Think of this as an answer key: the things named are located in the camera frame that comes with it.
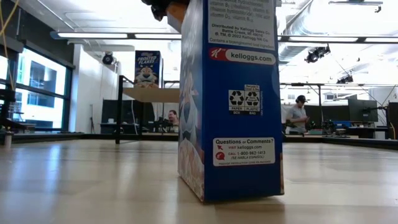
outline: man in gray shirt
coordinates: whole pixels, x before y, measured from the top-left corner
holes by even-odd
[[[293,127],[287,130],[287,133],[304,133],[305,130],[305,123],[310,119],[305,114],[304,104],[307,102],[305,96],[300,95],[296,99],[296,104],[289,109],[287,112],[286,120],[290,121],[290,124],[293,124]]]

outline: recycling label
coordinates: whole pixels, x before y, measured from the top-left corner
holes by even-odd
[[[246,166],[275,163],[274,138],[215,138],[214,166]]]
[[[260,115],[259,85],[245,85],[243,90],[228,90],[229,113]]]

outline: frosted flakes box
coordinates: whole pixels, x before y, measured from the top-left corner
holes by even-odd
[[[135,87],[159,88],[162,79],[162,56],[160,51],[137,50]]]

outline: yellow cable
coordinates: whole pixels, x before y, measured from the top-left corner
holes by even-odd
[[[1,4],[0,4],[0,20],[1,20],[1,27],[4,27],[4,21],[2,19],[2,8],[1,8]],[[3,46],[4,46],[4,53],[6,54],[6,58],[7,58],[7,63],[8,63],[8,51],[7,51],[7,41],[6,41],[6,35],[2,36],[2,40],[3,40]],[[8,68],[8,75],[10,77],[10,83],[11,83],[11,90],[14,90],[14,82],[12,80],[12,75],[11,75],[11,69],[10,66],[7,66]]]
[[[8,23],[10,22],[12,16],[15,14],[15,11],[16,11],[17,8],[18,8],[18,3],[19,3],[19,0],[17,0],[17,1],[15,2],[15,5],[14,5],[14,7],[12,8],[12,11],[11,11],[10,15],[9,15],[8,18],[6,19],[6,23],[4,23],[4,21],[3,21],[3,19],[2,19],[2,8],[1,8],[1,1],[0,1],[0,18],[1,18],[1,31],[0,31],[0,35],[3,36],[4,51],[5,51],[5,54],[6,54],[7,61],[8,61],[8,54],[7,54],[6,35],[3,35],[3,33],[6,31],[6,28],[7,28],[7,26],[8,26]],[[10,77],[11,89],[12,89],[12,90],[15,90],[15,88],[14,88],[14,82],[13,82],[13,80],[12,80],[11,70],[10,70],[10,67],[9,67],[9,66],[8,66],[8,72],[9,72],[9,77]]]
[[[396,129],[394,128],[394,125],[392,125],[392,123],[390,122],[391,127],[392,127],[392,132],[394,134],[394,140],[396,140]]]
[[[2,27],[2,29],[1,29],[1,31],[0,31],[0,35],[2,35],[2,34],[4,33],[4,31],[6,31],[6,27],[8,26],[8,23],[10,22],[11,17],[14,15],[15,10],[17,10],[18,3],[19,3],[19,0],[17,0],[17,1],[15,2],[15,5],[14,5],[14,7],[12,8],[12,11],[11,11],[10,15],[9,15],[8,18],[6,19],[6,23],[4,24],[4,26]]]

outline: recycling symbol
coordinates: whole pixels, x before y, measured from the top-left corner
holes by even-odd
[[[260,98],[258,92],[250,91],[246,92],[246,104],[247,106],[259,106]]]
[[[229,94],[229,102],[234,106],[241,106],[244,102],[243,92],[242,91],[232,91]]]

